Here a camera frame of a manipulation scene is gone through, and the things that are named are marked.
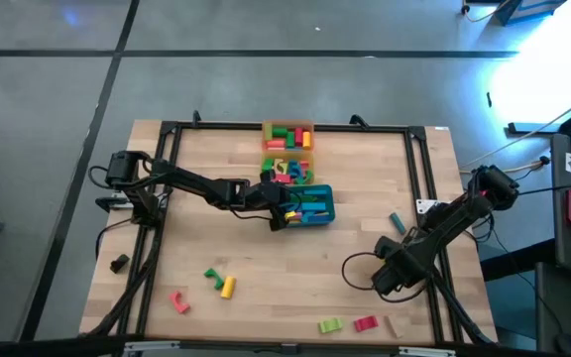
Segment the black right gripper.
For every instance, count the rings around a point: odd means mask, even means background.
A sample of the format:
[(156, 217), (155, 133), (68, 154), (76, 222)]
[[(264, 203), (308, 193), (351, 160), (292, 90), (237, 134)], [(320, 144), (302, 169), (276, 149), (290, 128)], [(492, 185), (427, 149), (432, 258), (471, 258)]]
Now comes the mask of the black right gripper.
[(386, 236), (377, 241), (374, 254), (383, 260), (371, 281), (377, 293), (388, 295), (397, 288), (411, 288), (426, 277), (423, 265), (403, 244)]

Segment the translucent orange plastic bin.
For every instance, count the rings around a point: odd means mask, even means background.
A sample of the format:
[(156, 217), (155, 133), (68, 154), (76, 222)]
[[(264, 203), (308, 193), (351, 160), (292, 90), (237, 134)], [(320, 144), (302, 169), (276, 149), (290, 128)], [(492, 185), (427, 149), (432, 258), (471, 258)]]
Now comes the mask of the translucent orange plastic bin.
[[(262, 149), (264, 151), (276, 151), (276, 152), (295, 152), (295, 151), (287, 151), (286, 149), (284, 150), (267, 150), (266, 149), (266, 141), (264, 140), (264, 129), (263, 126), (265, 123), (270, 122), (274, 127), (287, 127), (287, 129), (289, 131), (292, 131), (294, 133), (294, 129), (296, 127), (301, 127), (304, 131), (309, 131), (311, 133), (311, 149), (310, 150), (304, 150), (304, 151), (297, 151), (297, 152), (312, 152), (313, 148), (314, 148), (314, 124), (311, 121), (305, 121), (305, 120), (266, 120), (262, 123), (262, 141), (261, 141), (261, 145), (262, 145)], [(274, 139), (284, 139), (286, 141), (286, 136), (285, 137), (274, 137), (273, 136), (273, 140)]]

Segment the blue plastic bin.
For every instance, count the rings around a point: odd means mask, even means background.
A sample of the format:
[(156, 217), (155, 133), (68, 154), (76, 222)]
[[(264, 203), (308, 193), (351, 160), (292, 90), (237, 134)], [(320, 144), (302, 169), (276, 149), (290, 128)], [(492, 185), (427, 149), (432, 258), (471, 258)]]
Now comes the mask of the blue plastic bin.
[[(302, 223), (301, 222), (301, 216), (303, 213), (305, 212), (319, 212), (319, 211), (302, 211), (301, 208), (296, 212), (296, 217), (295, 219), (291, 219), (288, 220), (288, 227), (308, 227), (308, 226), (320, 226), (320, 225), (327, 225), (331, 222), (334, 221), (335, 216), (336, 216), (336, 211), (335, 211), (335, 207), (334, 207), (334, 197), (333, 197), (333, 191), (330, 185), (328, 184), (316, 184), (316, 185), (297, 185), (297, 186), (292, 186), (289, 188), (289, 193), (290, 195), (304, 195), (303, 191), (306, 189), (327, 189), (329, 192), (328, 194), (324, 195), (324, 196), (317, 196), (319, 198), (322, 198), (320, 201), (316, 201), (316, 202), (324, 202), (326, 204), (326, 208), (327, 208), (327, 212), (330, 213), (329, 216), (318, 216), (316, 217), (316, 221), (315, 222), (310, 222), (310, 223)], [(280, 204), (280, 208), (286, 213), (285, 211), (285, 203), (284, 204)]]

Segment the silver aluminium bracket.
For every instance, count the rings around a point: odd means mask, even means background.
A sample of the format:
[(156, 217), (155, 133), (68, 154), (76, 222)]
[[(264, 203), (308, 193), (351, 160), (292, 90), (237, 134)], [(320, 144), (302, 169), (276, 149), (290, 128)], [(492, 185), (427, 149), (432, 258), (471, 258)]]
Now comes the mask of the silver aluminium bracket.
[(127, 342), (123, 354), (127, 357), (142, 357), (145, 352), (179, 349), (181, 343), (173, 340)]
[(401, 346), (397, 357), (457, 357), (454, 350)]

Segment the coral arch block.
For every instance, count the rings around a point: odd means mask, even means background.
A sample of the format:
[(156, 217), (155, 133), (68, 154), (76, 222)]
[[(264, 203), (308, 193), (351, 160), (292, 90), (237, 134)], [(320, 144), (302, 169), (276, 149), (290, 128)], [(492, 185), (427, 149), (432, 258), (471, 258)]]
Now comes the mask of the coral arch block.
[(170, 295), (171, 304), (178, 314), (184, 314), (190, 309), (190, 304), (182, 300), (180, 291), (175, 291)]

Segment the black side table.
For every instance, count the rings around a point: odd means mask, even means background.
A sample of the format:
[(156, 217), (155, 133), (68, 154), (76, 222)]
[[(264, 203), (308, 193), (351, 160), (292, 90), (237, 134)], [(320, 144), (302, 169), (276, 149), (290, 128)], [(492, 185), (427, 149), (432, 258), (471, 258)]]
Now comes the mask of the black side table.
[(554, 250), (547, 262), (535, 265), (539, 297), (536, 310), (536, 345), (539, 351), (571, 351), (571, 137), (551, 138), (554, 238), (547, 243)]

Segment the natural wood block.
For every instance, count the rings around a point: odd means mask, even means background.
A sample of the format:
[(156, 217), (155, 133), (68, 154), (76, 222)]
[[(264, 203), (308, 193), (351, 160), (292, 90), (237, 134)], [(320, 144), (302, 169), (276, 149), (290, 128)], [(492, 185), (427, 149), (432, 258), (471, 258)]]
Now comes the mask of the natural wood block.
[(405, 315), (386, 315), (385, 321), (391, 335), (395, 339), (400, 339), (404, 336), (406, 326), (409, 323), (409, 319)]

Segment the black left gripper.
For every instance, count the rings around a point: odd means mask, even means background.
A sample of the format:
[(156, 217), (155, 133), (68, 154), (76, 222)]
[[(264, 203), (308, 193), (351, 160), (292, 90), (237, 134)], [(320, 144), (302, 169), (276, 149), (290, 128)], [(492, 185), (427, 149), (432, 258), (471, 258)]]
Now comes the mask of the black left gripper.
[[(290, 195), (287, 187), (277, 182), (259, 182), (244, 190), (244, 211), (269, 210), (285, 203), (285, 211), (298, 211), (301, 207), (301, 197)], [(272, 210), (269, 220), (273, 232), (285, 229), (288, 225), (286, 213), (283, 210)]]

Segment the blue box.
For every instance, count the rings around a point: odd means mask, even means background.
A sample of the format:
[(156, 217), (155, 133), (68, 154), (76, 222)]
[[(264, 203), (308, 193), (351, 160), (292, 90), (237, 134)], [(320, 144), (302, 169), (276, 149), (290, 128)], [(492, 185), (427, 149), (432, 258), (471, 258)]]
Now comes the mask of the blue box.
[(552, 16), (567, 0), (504, 0), (494, 13), (503, 26)]

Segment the translucent yellow plastic bin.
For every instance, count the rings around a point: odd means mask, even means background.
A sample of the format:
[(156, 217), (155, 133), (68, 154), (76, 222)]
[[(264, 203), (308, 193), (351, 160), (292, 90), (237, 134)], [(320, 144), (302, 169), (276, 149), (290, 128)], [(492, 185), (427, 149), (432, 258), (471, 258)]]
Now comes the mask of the translucent yellow plastic bin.
[(304, 175), (306, 170), (312, 170), (314, 172), (314, 179), (313, 182), (311, 184), (314, 183), (315, 181), (315, 177), (316, 177), (316, 173), (315, 173), (315, 169), (314, 169), (314, 159), (311, 153), (309, 152), (276, 152), (276, 151), (266, 151), (263, 153), (262, 155), (262, 160), (261, 160), (261, 165), (260, 165), (260, 181), (271, 181), (271, 182), (275, 182), (275, 176), (276, 176), (276, 172), (274, 170), (274, 167), (270, 170), (270, 171), (266, 171), (263, 172), (262, 171), (262, 164), (263, 161), (265, 159), (283, 159), (286, 161), (290, 161), (290, 160), (295, 160), (295, 161), (300, 161), (300, 160), (308, 160), (309, 161), (309, 167), (307, 169), (303, 169), (301, 168), (301, 176), (299, 178), (293, 178), (291, 184), (287, 184), (287, 185), (308, 185), (308, 184), (299, 184), (298, 181), (299, 179)]

